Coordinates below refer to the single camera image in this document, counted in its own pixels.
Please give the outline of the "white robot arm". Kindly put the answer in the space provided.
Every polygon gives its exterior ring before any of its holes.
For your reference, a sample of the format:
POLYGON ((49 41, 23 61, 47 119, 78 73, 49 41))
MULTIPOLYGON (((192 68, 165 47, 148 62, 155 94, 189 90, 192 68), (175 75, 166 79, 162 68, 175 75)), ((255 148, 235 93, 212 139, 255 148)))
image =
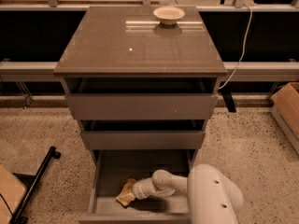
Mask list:
POLYGON ((128 207, 135 199, 169 197, 176 191, 187 196, 192 224, 238 224, 244 197, 240 188, 208 164, 193 166, 187 177, 157 170, 152 177, 129 178, 116 201, 128 207))

